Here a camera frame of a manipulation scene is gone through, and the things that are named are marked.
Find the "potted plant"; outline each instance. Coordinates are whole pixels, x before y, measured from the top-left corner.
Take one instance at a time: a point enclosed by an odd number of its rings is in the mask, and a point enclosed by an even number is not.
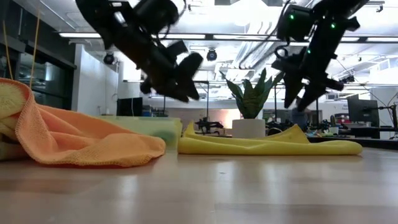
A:
[[[236,105],[244,119],[233,120],[232,134],[234,138],[261,138],[266,135],[266,121],[256,119],[262,111],[264,103],[267,101],[271,89],[283,79],[284,73],[280,72],[275,80],[270,77],[266,81],[267,70],[261,72],[260,79],[255,87],[250,80],[243,80],[243,88],[226,79],[226,75],[220,72],[226,80],[228,88],[231,90],[236,100]]]

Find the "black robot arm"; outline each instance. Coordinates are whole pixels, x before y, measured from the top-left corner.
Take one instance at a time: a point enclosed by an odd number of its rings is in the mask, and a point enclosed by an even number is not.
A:
[[[193,76],[203,58],[192,53],[177,65],[177,56],[188,52],[180,41],[165,47],[159,32],[174,25],[181,14],[171,0],[141,0],[131,7],[126,1],[76,0],[86,21],[99,33],[105,49],[117,47],[148,77],[141,83],[144,94],[158,94],[188,102],[199,99]]]
[[[344,84],[328,78],[326,69],[346,30],[355,31],[360,25],[356,17],[350,18],[369,0],[322,0],[312,9],[290,5],[280,18],[277,38],[290,44],[290,40],[306,41],[311,37],[308,47],[299,54],[280,56],[272,67],[285,72],[285,108],[288,108],[303,88],[303,78],[309,81],[305,85],[298,110],[304,110],[309,104],[326,93],[326,88],[341,91]]]

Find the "computer monitor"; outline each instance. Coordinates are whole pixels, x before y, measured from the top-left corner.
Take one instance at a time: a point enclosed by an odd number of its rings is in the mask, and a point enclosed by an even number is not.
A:
[[[348,98],[349,120],[352,122],[371,122],[372,126],[379,126],[379,110],[376,100],[358,100]]]
[[[142,116],[142,97],[118,99],[117,116]]]

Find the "wooden tabletop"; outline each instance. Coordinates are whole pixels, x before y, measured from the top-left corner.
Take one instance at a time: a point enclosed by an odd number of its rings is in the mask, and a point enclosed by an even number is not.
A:
[[[131,169],[0,163],[12,224],[379,224],[398,220],[398,154],[181,156]]]

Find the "person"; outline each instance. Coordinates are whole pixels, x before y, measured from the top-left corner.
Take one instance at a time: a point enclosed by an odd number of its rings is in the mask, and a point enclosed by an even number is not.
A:
[[[298,111],[297,107],[299,106],[301,98],[296,97],[296,105],[292,109],[292,123],[297,124],[303,131],[305,131],[307,125],[307,114],[311,113],[310,110],[305,108],[303,111]]]

